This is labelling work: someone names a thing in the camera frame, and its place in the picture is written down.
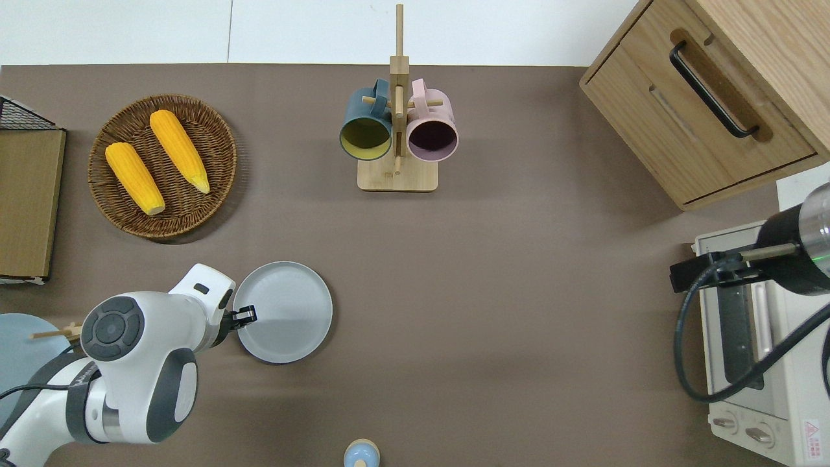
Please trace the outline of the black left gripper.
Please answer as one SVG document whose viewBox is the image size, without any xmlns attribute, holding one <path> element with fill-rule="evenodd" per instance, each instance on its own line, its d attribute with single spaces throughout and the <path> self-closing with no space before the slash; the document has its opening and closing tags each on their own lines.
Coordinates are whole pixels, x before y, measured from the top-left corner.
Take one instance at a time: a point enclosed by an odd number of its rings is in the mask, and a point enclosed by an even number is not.
<svg viewBox="0 0 830 467">
<path fill-rule="evenodd" d="M 219 344 L 222 343 L 229 333 L 245 328 L 245 326 L 257 322 L 257 310 L 255 305 L 246 305 L 236 311 L 224 310 L 219 325 Z"/>
</svg>

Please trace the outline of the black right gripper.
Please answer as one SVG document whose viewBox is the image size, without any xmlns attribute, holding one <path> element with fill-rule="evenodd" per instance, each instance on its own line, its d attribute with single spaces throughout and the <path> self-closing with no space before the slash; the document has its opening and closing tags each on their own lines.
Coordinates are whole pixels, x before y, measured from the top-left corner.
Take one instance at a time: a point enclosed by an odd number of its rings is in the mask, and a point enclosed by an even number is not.
<svg viewBox="0 0 830 467">
<path fill-rule="evenodd" d="M 801 203 L 771 216 L 741 251 L 715 251 L 669 268 L 674 293 L 773 281 L 789 292 L 828 294 L 828 210 Z"/>
</svg>

